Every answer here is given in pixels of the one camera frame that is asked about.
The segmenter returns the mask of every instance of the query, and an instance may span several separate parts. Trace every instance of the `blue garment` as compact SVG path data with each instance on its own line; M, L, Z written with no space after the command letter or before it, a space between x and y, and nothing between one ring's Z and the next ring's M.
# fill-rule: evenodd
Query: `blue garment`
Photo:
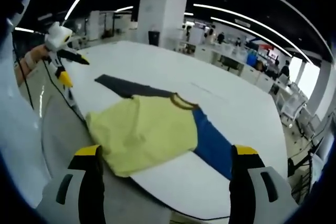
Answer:
M231 143L209 122L200 108L193 110L193 116L197 127L197 148L194 153L231 180Z
M257 64L257 56L255 54L248 54L246 64L254 67Z

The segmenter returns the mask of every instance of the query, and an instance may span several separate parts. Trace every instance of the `dark gray garment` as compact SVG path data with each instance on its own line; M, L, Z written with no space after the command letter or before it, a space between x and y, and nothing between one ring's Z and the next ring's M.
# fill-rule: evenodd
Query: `dark gray garment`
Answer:
M131 98L133 95L143 95L145 97L171 97L172 92L155 89L151 86L126 81L106 74L98 77L96 82L104 85L123 98Z

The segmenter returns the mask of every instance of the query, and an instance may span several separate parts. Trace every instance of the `yellow t-shirt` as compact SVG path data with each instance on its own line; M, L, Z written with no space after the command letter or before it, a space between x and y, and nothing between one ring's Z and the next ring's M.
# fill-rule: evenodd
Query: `yellow t-shirt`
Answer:
M110 168L117 176L128 177L196 148L193 107L177 94L134 95L101 113L89 113L87 124Z

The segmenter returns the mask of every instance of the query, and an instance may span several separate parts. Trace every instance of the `window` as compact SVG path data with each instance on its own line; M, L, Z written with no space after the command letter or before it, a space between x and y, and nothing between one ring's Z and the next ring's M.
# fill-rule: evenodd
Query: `window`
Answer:
M315 66L314 64L306 63L304 71L302 73L302 77L298 83L298 87L308 97L308 99L310 98L315 88L319 73L319 67Z
M289 65L289 79L291 82L295 82L301 68L302 60L293 57Z

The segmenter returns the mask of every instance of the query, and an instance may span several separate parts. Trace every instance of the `trash can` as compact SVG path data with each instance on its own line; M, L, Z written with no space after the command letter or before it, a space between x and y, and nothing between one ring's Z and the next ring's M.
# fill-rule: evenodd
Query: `trash can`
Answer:
M159 46L160 32L159 31L148 31L149 45Z

